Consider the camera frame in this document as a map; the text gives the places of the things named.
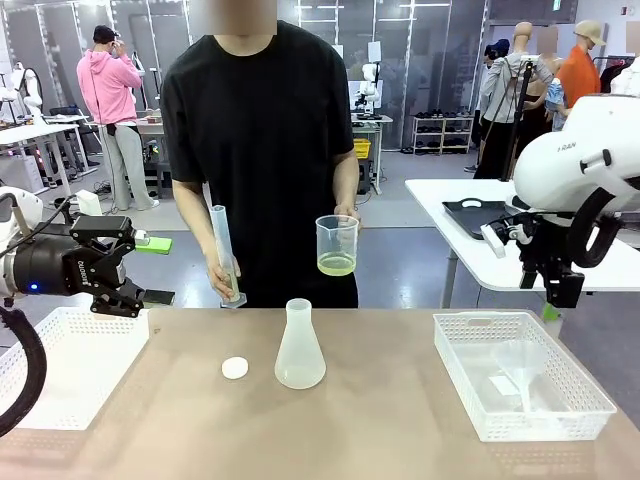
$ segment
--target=shoe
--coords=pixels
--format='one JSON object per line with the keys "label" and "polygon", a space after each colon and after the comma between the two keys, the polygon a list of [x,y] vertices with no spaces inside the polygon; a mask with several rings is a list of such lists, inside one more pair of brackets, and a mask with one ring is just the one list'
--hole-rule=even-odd
{"label": "shoe", "polygon": [[153,200],[153,203],[149,208],[138,208],[138,210],[141,212],[144,212],[145,210],[151,210],[152,208],[156,208],[159,205],[160,205],[160,202],[158,200]]}

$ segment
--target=pink hoodie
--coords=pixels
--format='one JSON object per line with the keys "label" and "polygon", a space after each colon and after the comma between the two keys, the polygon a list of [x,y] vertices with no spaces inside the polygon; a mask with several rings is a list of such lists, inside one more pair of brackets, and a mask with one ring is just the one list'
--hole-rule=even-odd
{"label": "pink hoodie", "polygon": [[87,50],[76,71],[82,96],[95,122],[107,125],[136,119],[129,89],[140,88],[142,78],[126,54],[115,59],[108,52]]}

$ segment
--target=plastic graduated cylinder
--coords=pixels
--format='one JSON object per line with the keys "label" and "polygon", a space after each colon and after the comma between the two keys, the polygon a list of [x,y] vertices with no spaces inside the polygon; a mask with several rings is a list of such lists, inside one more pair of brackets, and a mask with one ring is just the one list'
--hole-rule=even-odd
{"label": "plastic graduated cylinder", "polygon": [[247,296],[238,289],[238,279],[231,248],[231,235],[229,234],[229,223],[227,222],[227,209],[222,205],[216,205],[211,208],[210,213],[220,267],[229,275],[231,279],[229,287],[233,290],[233,296],[228,302],[222,302],[221,306],[224,308],[238,308],[247,303]]}
{"label": "plastic graduated cylinder", "polygon": [[294,390],[311,388],[322,381],[327,366],[311,322],[311,302],[295,298],[287,302],[287,326],[284,329],[276,378]]}

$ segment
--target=yellow crate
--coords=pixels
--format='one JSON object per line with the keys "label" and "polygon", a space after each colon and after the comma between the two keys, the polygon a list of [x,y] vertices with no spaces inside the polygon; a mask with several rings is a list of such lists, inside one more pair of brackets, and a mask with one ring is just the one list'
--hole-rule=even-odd
{"label": "yellow crate", "polygon": [[369,158],[369,149],[371,148],[371,142],[366,138],[354,138],[353,143],[356,147],[356,156],[359,159]]}

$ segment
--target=white plastic basket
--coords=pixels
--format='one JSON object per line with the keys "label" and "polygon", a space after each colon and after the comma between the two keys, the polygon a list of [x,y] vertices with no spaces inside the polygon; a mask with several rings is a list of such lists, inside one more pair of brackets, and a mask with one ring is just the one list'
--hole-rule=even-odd
{"label": "white plastic basket", "polygon": [[[615,405],[527,313],[436,314],[435,345],[483,442],[595,440]],[[493,354],[505,341],[534,342],[547,351],[531,384],[531,410]]]}
{"label": "white plastic basket", "polygon": [[[138,318],[106,317],[57,308],[36,326],[47,352],[42,395],[18,428],[86,430],[149,339],[147,311]],[[0,357],[0,412],[27,377],[19,344]]]}

